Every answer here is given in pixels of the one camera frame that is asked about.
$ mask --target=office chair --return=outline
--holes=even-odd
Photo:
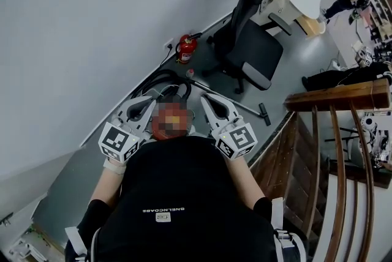
[[[237,94],[244,92],[243,79],[260,90],[267,90],[271,86],[270,80],[281,59],[283,48],[266,30],[278,26],[288,35],[291,35],[292,30],[273,13],[268,16],[271,22],[264,26],[250,20],[259,7],[263,9],[267,3],[268,0],[238,1],[231,20],[207,40],[209,44],[214,44],[220,64],[211,70],[204,70],[204,77],[221,71],[237,78]]]

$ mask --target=red fire extinguisher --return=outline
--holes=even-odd
[[[193,35],[183,35],[179,42],[177,43],[176,46],[176,53],[177,53],[177,61],[182,63],[182,64],[187,64],[191,57],[193,52],[197,48],[197,38],[200,38],[202,36],[202,33],[199,32],[197,34]]]

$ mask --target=chair armrest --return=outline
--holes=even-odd
[[[286,23],[283,19],[277,16],[275,13],[270,13],[268,18],[273,21],[277,27],[280,27],[286,34],[289,36],[293,33],[292,28],[288,23]]]
[[[248,62],[243,64],[242,71],[245,74],[246,79],[260,90],[267,90],[271,86],[269,79],[252,67]]]

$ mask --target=metal pole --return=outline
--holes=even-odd
[[[226,97],[226,96],[224,96],[224,95],[222,95],[222,94],[220,94],[220,93],[218,93],[216,91],[213,91],[212,89],[210,89],[209,87],[205,86],[204,84],[201,84],[201,83],[199,83],[197,81],[194,81],[194,80],[189,80],[189,81],[190,81],[190,83],[192,85],[194,85],[196,87],[199,87],[200,89],[203,89],[203,90],[205,90],[207,92],[216,94],[219,97],[225,98],[226,100],[228,100],[230,102],[233,102],[234,104],[238,105],[239,107],[243,108],[244,110],[246,110],[246,111],[248,111],[248,112],[250,112],[252,114],[255,114],[256,116],[258,116],[260,118],[264,118],[258,111],[252,110],[251,108],[248,108],[245,105],[243,105],[243,104],[241,104],[241,103],[239,103],[239,102],[237,102],[237,101],[235,101],[235,100],[233,100],[231,98],[228,98],[228,97]]]

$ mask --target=white robot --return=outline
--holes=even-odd
[[[245,123],[234,104],[215,94],[201,97],[206,118],[211,126],[210,134],[223,156],[234,160],[249,153],[257,139],[249,123]],[[126,163],[151,138],[146,128],[150,121],[156,100],[142,96],[125,101],[105,124],[99,138],[100,150],[110,159]]]

